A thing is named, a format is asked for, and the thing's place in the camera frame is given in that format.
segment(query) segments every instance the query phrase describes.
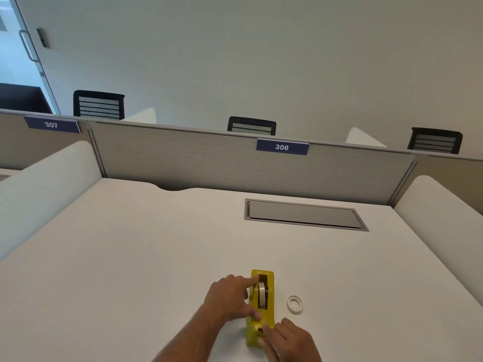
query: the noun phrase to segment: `yellow tape dispenser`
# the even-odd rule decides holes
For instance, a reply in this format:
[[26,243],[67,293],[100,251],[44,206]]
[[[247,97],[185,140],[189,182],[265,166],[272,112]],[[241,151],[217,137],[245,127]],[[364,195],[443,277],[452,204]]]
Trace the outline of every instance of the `yellow tape dispenser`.
[[273,272],[252,270],[252,277],[258,274],[258,283],[250,290],[250,304],[258,309],[262,315],[261,320],[246,318],[246,345],[248,347],[262,348],[258,344],[258,338],[263,337],[262,324],[268,324],[270,328],[275,326],[274,315],[274,277]]

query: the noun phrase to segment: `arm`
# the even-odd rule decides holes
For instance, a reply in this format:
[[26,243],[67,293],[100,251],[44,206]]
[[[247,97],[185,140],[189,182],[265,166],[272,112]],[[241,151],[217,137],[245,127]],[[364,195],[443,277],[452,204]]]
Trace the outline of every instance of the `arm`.
[[258,342],[269,362],[322,362],[319,351],[309,332],[283,318],[275,328],[263,325],[265,339]]
[[244,301],[248,298],[246,289],[257,282],[258,275],[252,278],[229,275],[214,282],[204,303],[190,322],[162,349],[153,362],[207,361],[214,341],[226,322],[247,316],[260,319],[257,309]]

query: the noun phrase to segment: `small tape roll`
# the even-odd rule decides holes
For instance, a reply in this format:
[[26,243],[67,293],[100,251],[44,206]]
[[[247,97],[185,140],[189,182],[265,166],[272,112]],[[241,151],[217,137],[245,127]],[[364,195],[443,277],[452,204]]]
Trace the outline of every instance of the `small tape roll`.
[[[291,303],[297,304],[298,307],[292,306]],[[297,297],[295,295],[290,296],[287,300],[287,309],[292,314],[299,315],[303,310],[303,304],[300,297]]]
[[265,283],[258,283],[258,297],[260,298],[260,308],[265,308]]

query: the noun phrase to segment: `left hand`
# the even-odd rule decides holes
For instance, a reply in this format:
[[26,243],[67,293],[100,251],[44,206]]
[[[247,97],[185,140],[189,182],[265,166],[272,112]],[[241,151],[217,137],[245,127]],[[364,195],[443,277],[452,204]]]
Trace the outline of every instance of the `left hand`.
[[248,298],[247,288],[255,286],[257,282],[258,275],[245,278],[230,274],[212,283],[203,305],[211,306],[213,310],[219,312],[224,323],[247,316],[260,320],[261,315],[257,309],[244,301]]

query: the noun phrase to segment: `hand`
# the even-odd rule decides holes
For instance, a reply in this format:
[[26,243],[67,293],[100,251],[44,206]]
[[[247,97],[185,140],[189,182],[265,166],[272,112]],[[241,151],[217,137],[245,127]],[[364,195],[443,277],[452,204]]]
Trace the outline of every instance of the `hand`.
[[211,306],[216,313],[219,313],[223,323],[247,316],[260,320],[261,315],[257,309],[244,301],[248,298],[246,289],[255,286],[257,282],[258,275],[244,278],[230,274],[212,283],[203,305]]
[[263,325],[265,339],[259,338],[269,362],[322,362],[309,332],[283,318],[272,329]]

